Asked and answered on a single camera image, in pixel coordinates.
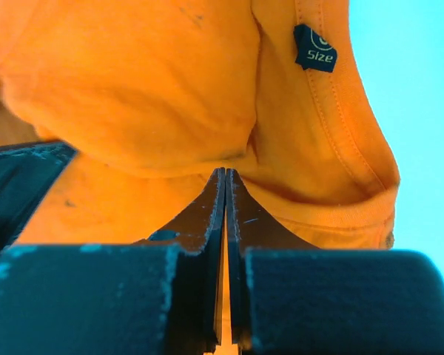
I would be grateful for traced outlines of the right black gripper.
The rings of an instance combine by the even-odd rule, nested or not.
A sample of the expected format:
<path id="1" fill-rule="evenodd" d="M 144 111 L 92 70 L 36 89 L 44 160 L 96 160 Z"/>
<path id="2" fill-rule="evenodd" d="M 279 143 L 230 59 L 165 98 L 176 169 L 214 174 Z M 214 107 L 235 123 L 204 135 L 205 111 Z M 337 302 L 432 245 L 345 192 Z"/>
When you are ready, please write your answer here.
<path id="1" fill-rule="evenodd" d="M 0 252 L 18 238 L 75 155 L 61 141 L 0 146 Z"/>

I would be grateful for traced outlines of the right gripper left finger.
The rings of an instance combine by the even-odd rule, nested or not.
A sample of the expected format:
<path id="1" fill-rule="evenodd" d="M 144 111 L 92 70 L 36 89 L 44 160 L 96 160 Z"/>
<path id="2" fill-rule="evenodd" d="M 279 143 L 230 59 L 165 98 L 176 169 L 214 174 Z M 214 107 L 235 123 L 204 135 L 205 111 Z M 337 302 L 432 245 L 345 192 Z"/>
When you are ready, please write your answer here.
<path id="1" fill-rule="evenodd" d="M 221 341 L 225 171 L 133 244 L 0 257 L 0 354 L 204 354 Z"/>

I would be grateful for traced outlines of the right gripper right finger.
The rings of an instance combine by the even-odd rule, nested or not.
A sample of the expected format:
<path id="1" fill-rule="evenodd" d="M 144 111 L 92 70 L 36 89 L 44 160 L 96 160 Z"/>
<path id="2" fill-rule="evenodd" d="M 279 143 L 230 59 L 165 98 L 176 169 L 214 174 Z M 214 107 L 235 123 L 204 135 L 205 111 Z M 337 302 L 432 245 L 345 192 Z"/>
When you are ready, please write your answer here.
<path id="1" fill-rule="evenodd" d="M 226 172 L 232 341 L 240 354 L 444 354 L 444 281 L 415 251 L 325 250 Z"/>

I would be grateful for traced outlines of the orange t-shirt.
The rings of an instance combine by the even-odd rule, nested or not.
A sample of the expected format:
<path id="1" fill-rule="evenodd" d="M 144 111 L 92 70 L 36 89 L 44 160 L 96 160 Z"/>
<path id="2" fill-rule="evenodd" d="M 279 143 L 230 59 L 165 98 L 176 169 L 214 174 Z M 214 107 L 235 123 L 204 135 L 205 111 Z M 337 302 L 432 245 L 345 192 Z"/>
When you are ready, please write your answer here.
<path id="1" fill-rule="evenodd" d="M 297 237 L 390 249 L 400 176 L 347 1 L 0 1 L 0 145 L 76 157 L 15 243 L 131 243 L 218 167 Z"/>

